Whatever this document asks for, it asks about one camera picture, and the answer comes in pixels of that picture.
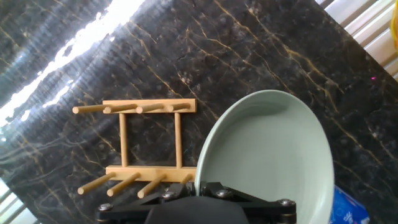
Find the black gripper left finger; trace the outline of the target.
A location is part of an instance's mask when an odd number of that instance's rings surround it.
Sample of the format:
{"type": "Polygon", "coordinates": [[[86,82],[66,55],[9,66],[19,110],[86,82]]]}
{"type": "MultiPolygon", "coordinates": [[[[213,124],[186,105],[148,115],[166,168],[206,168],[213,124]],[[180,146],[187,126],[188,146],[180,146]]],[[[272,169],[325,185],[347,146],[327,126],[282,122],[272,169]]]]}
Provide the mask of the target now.
{"type": "Polygon", "coordinates": [[[101,204],[95,211],[95,223],[143,222],[157,205],[195,196],[193,182],[174,183],[163,191],[150,194],[127,205],[101,204]]]}

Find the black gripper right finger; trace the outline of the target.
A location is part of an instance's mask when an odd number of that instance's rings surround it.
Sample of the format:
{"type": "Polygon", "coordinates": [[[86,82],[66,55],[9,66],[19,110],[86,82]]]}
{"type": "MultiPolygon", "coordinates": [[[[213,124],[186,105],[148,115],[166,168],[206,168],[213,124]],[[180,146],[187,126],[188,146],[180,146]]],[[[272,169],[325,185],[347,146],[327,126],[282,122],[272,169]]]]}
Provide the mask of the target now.
{"type": "Polygon", "coordinates": [[[224,186],[220,182],[205,181],[200,183],[200,196],[234,202],[248,218],[264,218],[268,223],[297,222],[296,203],[287,198],[271,202],[224,186]]]}

